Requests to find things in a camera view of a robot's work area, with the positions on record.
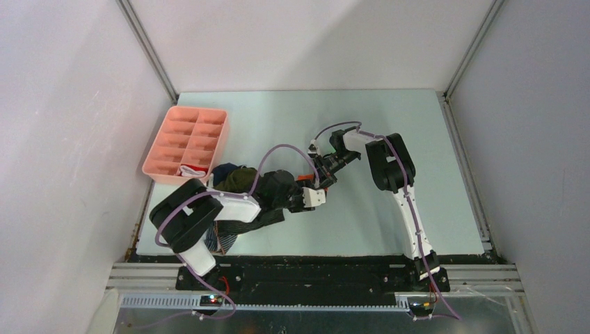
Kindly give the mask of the navy orange underwear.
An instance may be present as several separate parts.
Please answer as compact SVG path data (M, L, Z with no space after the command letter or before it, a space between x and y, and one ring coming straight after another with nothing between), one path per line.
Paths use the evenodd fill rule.
M308 175L299 175L296 178L296 182L298 184L304 184L305 186L311 187L315 184L315 175L314 174L308 174Z

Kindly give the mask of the red white underwear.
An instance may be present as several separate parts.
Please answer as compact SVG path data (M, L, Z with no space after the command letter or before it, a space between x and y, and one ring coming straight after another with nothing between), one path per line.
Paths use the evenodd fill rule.
M181 164L179 168L179 176L181 177L202 179L208 176L208 174L209 169L202 166Z

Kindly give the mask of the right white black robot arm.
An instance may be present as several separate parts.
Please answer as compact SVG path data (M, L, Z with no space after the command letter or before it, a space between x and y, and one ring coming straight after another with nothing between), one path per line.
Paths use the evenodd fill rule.
M321 154L316 135L308 146L308 155L314 162L319 186L327 189L336 183L336 172L361 156L369 162L373 182L377 189L392 196L394 210L401 215L405 230L404 257L409 268L404 280L409 288L422 291L429 286L433 275L440 270L438 256L426 235L415 199L415 165L403 138L371 134L357 127L340 129L330 135L329 143L335 150Z

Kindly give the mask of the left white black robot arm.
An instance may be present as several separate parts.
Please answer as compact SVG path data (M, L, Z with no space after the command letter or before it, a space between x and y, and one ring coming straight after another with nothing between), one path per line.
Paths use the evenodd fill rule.
M157 230L157 245L167 247L193 272L202 289L220 280L214 251L206 243L281 222L284 212L308 212L324 204L325 189L314 177L296 179L285 170L254 177L244 191L222 191L189 179L157 204L149 220Z

